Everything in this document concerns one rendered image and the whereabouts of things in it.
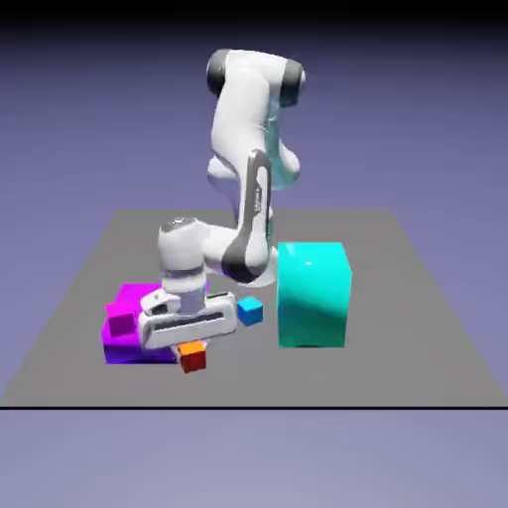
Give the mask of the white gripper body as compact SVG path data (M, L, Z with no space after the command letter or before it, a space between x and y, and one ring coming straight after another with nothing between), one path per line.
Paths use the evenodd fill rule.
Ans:
M236 330L237 303L232 293L205 295L199 311L182 313L182 304L188 301L166 291L153 291L140 300L138 335L142 349L162 349Z

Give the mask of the small orange cube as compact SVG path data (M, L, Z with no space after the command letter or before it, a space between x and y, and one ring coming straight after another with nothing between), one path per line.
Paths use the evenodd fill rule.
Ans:
M185 373L192 373L206 368L206 347L201 340L179 344L177 353Z

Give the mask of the small blue cube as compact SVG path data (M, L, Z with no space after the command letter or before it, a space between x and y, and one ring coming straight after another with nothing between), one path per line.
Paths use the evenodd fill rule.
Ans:
M263 304L255 297L241 299L237 303L237 314L245 326L259 323L263 320Z

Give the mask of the small purple cube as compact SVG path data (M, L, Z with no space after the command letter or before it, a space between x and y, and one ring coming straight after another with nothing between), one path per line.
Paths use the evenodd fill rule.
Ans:
M108 318L110 335L118 337L135 331L135 320L132 313L114 315Z

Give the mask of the large magenta box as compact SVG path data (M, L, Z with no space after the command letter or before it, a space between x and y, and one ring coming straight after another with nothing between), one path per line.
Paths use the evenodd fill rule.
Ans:
M138 317L141 312L140 301L143 297L160 287L160 283L126 283L121 286L115 300L105 305L106 318L101 337L105 360L108 364L180 363L176 346L155 350L143 350L140 346L138 337ZM110 335L108 318L127 313L134 315L135 331L131 334L112 337Z

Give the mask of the large cyan box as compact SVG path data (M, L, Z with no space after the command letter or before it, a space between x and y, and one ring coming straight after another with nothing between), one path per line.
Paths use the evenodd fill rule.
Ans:
M279 243L279 346L344 347L351 285L352 270L341 243Z

